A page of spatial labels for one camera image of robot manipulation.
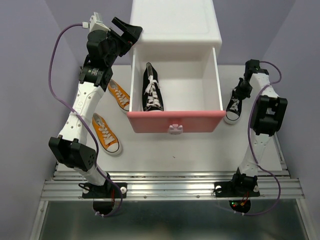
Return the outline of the black sneaker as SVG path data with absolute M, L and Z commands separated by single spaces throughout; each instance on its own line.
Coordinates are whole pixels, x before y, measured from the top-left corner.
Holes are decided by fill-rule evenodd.
M 224 121 L 229 125 L 236 124 L 242 113 L 242 105 L 243 101 L 236 96 L 236 88 L 234 88 L 231 92 L 230 100 L 226 107 L 226 115 L 224 117 Z
M 158 72 L 150 62 L 145 65 L 142 85 L 142 111 L 164 111 L 164 102 L 159 85 Z

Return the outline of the bunny knob drawer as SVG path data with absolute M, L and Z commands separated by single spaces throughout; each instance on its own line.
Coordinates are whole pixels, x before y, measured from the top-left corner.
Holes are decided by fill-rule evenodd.
M 167 132 L 171 135 L 180 135 L 183 133 L 183 131 L 183 126 L 180 124 L 171 124 L 167 130 Z

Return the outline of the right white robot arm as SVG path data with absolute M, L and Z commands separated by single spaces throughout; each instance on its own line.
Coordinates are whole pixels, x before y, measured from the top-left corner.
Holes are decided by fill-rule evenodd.
M 275 92 L 269 72 L 260 67 L 261 63 L 256 59 L 245 63 L 244 75 L 234 91 L 233 99 L 237 101 L 250 98 L 252 90 L 258 91 L 248 120 L 248 147 L 230 182 L 231 192 L 235 195 L 255 191 L 265 147 L 280 130 L 288 105 L 288 100 Z

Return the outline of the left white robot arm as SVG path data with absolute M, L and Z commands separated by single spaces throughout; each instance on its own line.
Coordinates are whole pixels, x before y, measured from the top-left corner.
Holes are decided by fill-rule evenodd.
M 113 18 L 112 23 L 122 34 L 105 26 L 95 15 L 89 22 L 80 23 L 80 27 L 89 30 L 86 43 L 88 54 L 80 71 L 73 105 L 54 95 L 70 113 L 58 136 L 51 137 L 48 142 L 56 160 L 85 177 L 100 197 L 111 193 L 111 184 L 108 175 L 97 164 L 99 149 L 87 146 L 87 136 L 92 134 L 90 124 L 113 76 L 115 60 L 126 55 L 143 32 L 141 26 L 130 25 L 117 17 Z

